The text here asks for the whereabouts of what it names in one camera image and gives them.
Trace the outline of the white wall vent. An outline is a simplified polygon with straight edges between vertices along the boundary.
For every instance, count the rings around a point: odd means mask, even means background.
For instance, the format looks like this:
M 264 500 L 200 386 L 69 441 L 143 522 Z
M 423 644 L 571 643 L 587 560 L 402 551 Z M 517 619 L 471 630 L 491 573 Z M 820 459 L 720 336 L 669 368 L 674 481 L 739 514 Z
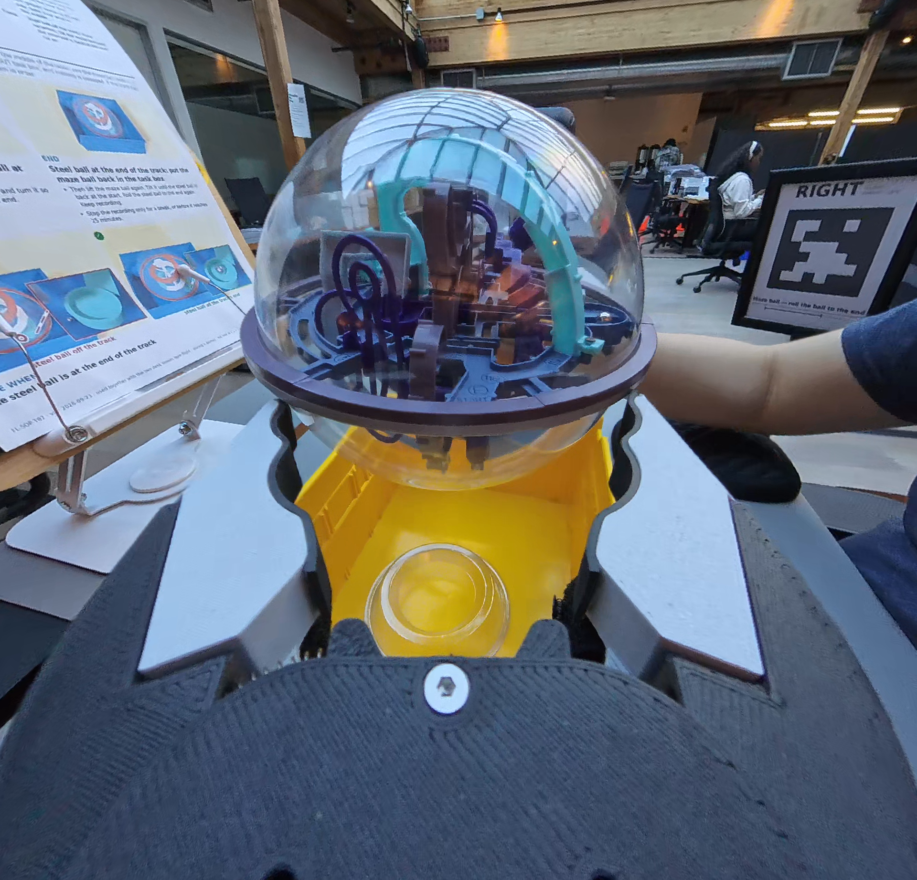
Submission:
M 796 82 L 830 77 L 842 43 L 842 38 L 794 42 L 781 72 L 781 80 Z

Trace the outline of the black mesh pad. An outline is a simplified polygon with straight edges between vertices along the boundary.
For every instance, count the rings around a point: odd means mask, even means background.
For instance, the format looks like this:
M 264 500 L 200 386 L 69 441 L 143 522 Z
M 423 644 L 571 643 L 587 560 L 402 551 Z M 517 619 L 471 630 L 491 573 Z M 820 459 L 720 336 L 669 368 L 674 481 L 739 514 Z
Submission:
M 733 498 L 776 504 L 800 495 L 796 467 L 770 437 L 674 420 L 670 424 Z

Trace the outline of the cluttered office desk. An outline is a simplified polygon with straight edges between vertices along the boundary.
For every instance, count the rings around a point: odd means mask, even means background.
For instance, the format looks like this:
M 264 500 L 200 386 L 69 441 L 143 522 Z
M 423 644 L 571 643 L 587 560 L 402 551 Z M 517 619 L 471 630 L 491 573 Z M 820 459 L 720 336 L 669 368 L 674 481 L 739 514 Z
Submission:
M 693 164 L 668 172 L 629 167 L 620 185 L 645 255 L 699 249 L 710 218 L 711 177 Z

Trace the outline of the black framed tag sign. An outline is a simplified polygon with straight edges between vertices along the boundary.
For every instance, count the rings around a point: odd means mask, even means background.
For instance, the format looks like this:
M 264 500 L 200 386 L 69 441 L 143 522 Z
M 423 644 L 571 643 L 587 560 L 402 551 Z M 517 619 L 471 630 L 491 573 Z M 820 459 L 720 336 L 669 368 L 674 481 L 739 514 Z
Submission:
M 916 159 L 775 170 L 732 323 L 802 337 L 915 298 Z

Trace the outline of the person's blue shirt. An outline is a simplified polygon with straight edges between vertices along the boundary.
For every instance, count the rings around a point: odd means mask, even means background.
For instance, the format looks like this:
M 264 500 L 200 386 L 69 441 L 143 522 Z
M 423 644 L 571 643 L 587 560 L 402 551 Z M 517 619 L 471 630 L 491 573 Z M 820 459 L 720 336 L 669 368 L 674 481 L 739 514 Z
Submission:
M 842 333 L 849 369 L 886 413 L 916 423 L 916 301 L 866 317 Z M 916 645 L 916 483 L 902 517 L 845 538 L 841 546 L 882 606 Z

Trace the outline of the person's right forearm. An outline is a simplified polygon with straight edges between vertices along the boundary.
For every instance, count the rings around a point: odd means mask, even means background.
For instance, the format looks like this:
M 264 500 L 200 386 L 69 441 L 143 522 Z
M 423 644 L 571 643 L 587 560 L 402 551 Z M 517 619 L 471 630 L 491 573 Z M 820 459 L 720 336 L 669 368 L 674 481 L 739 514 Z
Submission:
M 662 334 L 640 392 L 674 421 L 762 435 L 906 425 L 855 380 L 841 331 L 771 346 Z

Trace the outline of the yellow plastic bin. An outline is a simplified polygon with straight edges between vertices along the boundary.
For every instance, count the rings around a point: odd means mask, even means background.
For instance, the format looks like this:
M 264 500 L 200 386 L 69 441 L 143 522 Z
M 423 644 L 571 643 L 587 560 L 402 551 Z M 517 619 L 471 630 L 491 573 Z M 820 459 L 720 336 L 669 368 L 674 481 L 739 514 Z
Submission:
M 613 503 L 601 483 L 611 471 L 600 423 L 533 473 L 467 491 L 396 484 L 332 453 L 305 480 L 296 504 L 311 518 L 326 563 L 333 625 L 366 624 L 370 590 L 397 557 L 449 543 L 479 554 L 502 579 L 510 622 L 494 657 L 513 657 L 531 626 L 553 617 L 556 599 L 576 577 L 588 528 Z

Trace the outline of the black office chair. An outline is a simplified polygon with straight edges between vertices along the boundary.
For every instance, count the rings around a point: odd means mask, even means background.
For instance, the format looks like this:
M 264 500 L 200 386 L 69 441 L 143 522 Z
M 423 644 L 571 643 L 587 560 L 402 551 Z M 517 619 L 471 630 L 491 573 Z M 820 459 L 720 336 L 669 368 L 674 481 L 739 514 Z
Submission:
M 272 203 L 272 195 L 264 189 L 260 177 L 224 178 L 224 183 L 235 203 L 242 227 L 262 227 Z
M 709 282 L 726 279 L 739 285 L 742 282 L 743 257 L 750 251 L 757 232 L 758 216 L 746 219 L 719 219 L 708 222 L 704 232 L 701 255 L 716 258 L 717 263 L 711 267 L 687 271 L 675 283 L 682 285 L 687 278 L 698 277 L 700 280 L 693 288 L 699 293 Z

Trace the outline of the wooden pillar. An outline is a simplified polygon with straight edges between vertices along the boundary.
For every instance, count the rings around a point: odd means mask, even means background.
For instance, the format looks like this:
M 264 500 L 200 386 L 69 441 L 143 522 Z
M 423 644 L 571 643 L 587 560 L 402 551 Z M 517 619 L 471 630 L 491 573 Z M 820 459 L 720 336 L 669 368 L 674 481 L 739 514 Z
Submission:
M 830 135 L 821 151 L 820 166 L 836 163 L 841 157 L 850 130 L 854 128 L 853 120 L 856 112 L 865 95 L 877 61 L 885 48 L 888 36 L 889 30 L 884 28 L 871 32 L 865 38 L 854 72 L 842 97 L 839 114 L 835 118 Z
M 286 167 L 293 170 L 305 152 L 304 140 L 293 133 L 289 101 L 292 72 L 279 0 L 251 0 L 274 114 Z

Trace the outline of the clear plastic ball stand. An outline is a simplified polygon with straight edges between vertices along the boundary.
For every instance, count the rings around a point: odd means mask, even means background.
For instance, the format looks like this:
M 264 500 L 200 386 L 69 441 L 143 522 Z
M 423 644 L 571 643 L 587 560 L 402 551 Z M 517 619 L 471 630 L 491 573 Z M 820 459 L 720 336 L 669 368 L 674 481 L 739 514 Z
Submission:
M 370 590 L 364 621 L 386 657 L 494 657 L 508 632 L 510 602 L 479 554 L 430 543 L 386 567 Z

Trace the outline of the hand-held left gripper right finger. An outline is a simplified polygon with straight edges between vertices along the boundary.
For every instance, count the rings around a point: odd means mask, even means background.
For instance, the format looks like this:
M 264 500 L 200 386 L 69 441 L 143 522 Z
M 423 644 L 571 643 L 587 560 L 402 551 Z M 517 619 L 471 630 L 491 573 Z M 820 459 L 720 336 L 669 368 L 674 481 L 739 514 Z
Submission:
M 660 412 L 632 395 L 600 446 L 614 502 L 587 531 L 555 617 L 574 658 L 650 681 L 669 657 L 757 683 L 766 670 L 728 493 Z

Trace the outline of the printed instruction sheet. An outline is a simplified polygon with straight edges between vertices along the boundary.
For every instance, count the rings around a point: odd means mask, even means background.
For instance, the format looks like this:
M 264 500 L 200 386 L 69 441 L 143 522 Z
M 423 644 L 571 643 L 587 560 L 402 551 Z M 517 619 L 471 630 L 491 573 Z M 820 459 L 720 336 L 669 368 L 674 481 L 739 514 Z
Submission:
M 241 357 L 252 269 L 135 63 L 82 0 L 1 4 L 1 442 Z

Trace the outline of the clear plastic maze ball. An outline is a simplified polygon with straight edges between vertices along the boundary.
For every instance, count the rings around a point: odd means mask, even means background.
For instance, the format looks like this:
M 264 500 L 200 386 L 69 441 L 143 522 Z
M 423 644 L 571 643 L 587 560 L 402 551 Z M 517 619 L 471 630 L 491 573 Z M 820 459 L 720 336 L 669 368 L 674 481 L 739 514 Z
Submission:
M 411 487 L 522 477 L 646 377 L 625 203 L 555 118 L 395 95 L 306 150 L 262 228 L 246 362 L 332 451 Z M 616 313 L 592 325 L 595 313 Z

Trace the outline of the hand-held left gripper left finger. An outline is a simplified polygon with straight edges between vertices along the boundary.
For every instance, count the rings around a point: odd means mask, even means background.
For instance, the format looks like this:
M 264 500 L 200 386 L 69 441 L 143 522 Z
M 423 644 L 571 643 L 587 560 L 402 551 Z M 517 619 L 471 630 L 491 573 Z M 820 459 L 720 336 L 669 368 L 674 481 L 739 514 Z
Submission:
M 331 587 L 285 403 L 263 406 L 225 460 L 184 493 L 139 658 L 157 678 L 228 656 L 257 677 L 292 660 L 329 619 Z

